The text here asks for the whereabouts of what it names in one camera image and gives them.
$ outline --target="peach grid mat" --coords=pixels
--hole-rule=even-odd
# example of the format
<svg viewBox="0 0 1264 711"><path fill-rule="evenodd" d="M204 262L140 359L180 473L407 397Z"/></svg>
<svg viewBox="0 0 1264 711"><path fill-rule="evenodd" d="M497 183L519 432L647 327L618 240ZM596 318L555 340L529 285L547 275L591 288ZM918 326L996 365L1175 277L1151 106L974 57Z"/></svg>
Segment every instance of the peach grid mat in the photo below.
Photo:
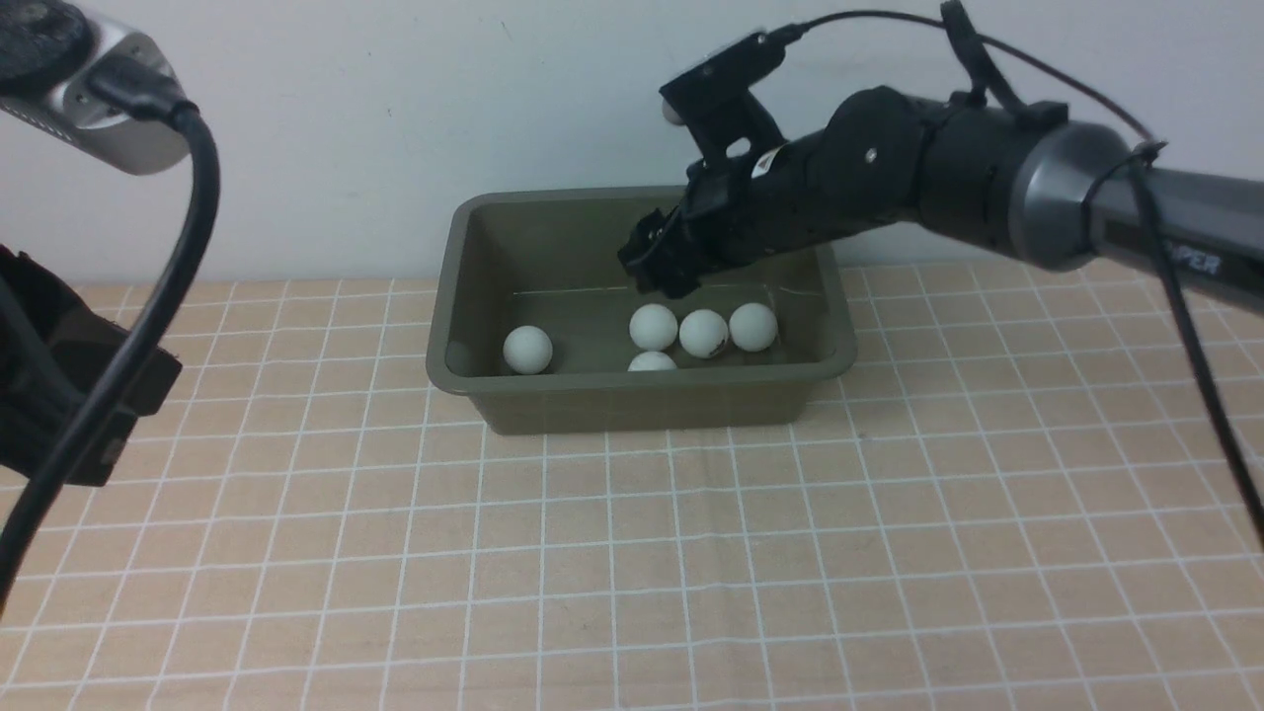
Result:
<svg viewBox="0 0 1264 711"><path fill-rule="evenodd" d="M1158 285L844 285L860 361L793 426L511 439L428 386L432 282L200 285L27 560L0 707L1264 711L1264 558ZM1264 320L1192 302L1256 458Z"/></svg>

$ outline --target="black plug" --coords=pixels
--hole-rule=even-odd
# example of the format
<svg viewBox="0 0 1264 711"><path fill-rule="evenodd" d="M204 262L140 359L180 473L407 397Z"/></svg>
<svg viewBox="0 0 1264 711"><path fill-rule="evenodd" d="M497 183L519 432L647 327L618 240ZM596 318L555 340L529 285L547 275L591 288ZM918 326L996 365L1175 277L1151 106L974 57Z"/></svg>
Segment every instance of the black plug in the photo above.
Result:
<svg viewBox="0 0 1264 711"><path fill-rule="evenodd" d="M197 110L173 77L131 57L116 54L97 62L87 87L102 101L138 121L172 121L182 109Z"/></svg>

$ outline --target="black bracket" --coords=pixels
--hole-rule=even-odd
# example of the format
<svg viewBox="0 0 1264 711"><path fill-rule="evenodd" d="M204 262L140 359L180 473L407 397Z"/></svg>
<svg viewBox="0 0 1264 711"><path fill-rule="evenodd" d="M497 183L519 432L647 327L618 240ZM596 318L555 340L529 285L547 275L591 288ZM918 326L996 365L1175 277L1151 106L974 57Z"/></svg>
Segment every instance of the black bracket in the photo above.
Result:
<svg viewBox="0 0 1264 711"><path fill-rule="evenodd" d="M751 94L751 86L780 67L785 57L784 40L756 32L659 90L694 137L704 167L723 167L729 162L729 147L742 139L756 156L786 142L772 114Z"/></svg>
<svg viewBox="0 0 1264 711"><path fill-rule="evenodd" d="M34 476L126 335L52 272L0 247L0 464ZM105 486L137 417L158 411L179 371L155 350L67 483Z"/></svg>
<svg viewBox="0 0 1264 711"><path fill-rule="evenodd" d="M1048 130L1071 119L1071 109L1066 104L1057 101L1025 104L1019 99L1009 80L987 53L987 46L983 44L983 38L975 29L975 23L969 20L961 0L948 0L942 4L939 14L943 18L944 32L948 34L953 54L969 75L969 92L954 94L954 102L985 106L987 92L991 91L1001 109L1012 115L1020 128Z"/></svg>

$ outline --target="white ping pong ball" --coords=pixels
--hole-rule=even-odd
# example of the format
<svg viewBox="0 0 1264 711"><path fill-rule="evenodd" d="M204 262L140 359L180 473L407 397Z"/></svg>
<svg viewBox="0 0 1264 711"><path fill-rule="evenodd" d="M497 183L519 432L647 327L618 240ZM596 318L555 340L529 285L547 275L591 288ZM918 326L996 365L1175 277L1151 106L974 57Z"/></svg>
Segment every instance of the white ping pong ball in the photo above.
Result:
<svg viewBox="0 0 1264 711"><path fill-rule="evenodd" d="M642 350L666 350L676 342L676 315L662 304L646 304L632 314L628 335Z"/></svg>
<svg viewBox="0 0 1264 711"><path fill-rule="evenodd" d="M680 323L680 345L694 358L714 358L728 344L728 324L710 309L699 309Z"/></svg>
<svg viewBox="0 0 1264 711"><path fill-rule="evenodd" d="M552 340L536 326L518 326L504 339L502 354L513 372L533 376L544 372L552 361Z"/></svg>
<svg viewBox="0 0 1264 711"><path fill-rule="evenodd" d="M763 304L746 304L728 319L728 333L747 353L758 353L777 339L777 316Z"/></svg>
<svg viewBox="0 0 1264 711"><path fill-rule="evenodd" d="M671 359L671 356L666 353L659 353L657 350L647 350L632 359L628 366L629 373L637 373L642 371L675 371L676 362Z"/></svg>

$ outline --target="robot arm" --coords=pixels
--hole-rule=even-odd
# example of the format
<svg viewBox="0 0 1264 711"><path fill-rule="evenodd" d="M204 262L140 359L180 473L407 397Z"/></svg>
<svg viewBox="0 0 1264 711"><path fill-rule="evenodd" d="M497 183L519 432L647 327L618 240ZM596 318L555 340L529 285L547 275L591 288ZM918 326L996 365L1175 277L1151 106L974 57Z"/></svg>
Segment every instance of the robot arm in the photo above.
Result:
<svg viewBox="0 0 1264 711"><path fill-rule="evenodd" d="M1064 105L877 87L786 142L748 87L799 34L755 33L662 87L703 159L680 205L646 216L619 252L641 291L680 297L705 275L900 221L1049 271L1097 257L1154 268L1121 170L1133 152ZM751 151L729 157L739 139ZM1182 282L1264 312L1264 183L1165 170L1148 182Z"/></svg>

